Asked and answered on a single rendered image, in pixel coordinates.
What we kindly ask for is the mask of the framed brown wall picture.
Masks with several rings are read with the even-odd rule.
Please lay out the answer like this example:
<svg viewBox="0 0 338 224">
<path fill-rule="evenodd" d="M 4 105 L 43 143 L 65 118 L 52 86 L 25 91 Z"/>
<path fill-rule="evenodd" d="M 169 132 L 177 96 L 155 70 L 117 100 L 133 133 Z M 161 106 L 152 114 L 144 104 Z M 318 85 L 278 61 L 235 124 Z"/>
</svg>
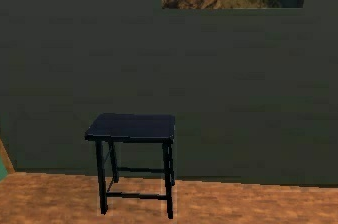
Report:
<svg viewBox="0 0 338 224">
<path fill-rule="evenodd" d="M 161 0 L 162 9 L 302 8 L 305 0 Z"/>
</svg>

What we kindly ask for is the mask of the black square side table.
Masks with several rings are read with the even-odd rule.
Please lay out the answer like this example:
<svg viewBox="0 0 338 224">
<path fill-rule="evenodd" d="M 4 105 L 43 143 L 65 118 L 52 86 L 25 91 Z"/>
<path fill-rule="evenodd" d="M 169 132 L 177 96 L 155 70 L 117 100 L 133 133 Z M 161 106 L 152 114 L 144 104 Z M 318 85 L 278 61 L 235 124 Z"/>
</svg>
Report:
<svg viewBox="0 0 338 224">
<path fill-rule="evenodd" d="M 175 117 L 173 115 L 100 114 L 84 134 L 86 141 L 95 143 L 96 168 L 99 186 L 100 211 L 108 211 L 109 197 L 157 199 L 166 202 L 169 219 L 174 218 L 172 188 L 175 186 L 173 143 Z M 115 151 L 116 143 L 160 144 L 163 150 L 162 168 L 120 167 Z M 149 172 L 164 175 L 164 194 L 112 192 L 119 182 L 119 172 Z"/>
</svg>

